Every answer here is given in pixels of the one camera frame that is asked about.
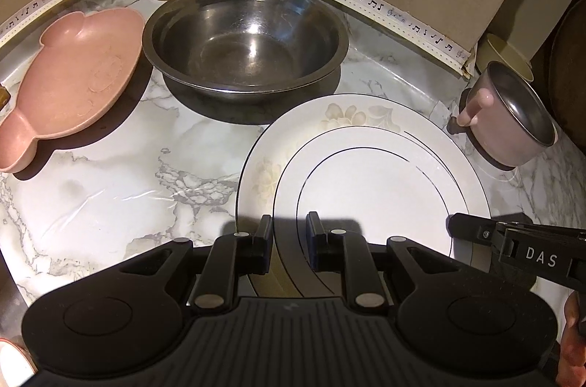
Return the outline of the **person's right hand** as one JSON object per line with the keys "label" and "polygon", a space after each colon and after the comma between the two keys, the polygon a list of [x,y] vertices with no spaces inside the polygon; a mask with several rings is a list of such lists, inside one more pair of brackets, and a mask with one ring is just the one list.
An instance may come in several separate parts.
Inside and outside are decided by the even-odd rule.
{"label": "person's right hand", "polygon": [[573,293],[564,306],[565,327],[560,343],[560,357],[556,384],[561,387],[585,385],[585,338],[578,331],[579,306]]}

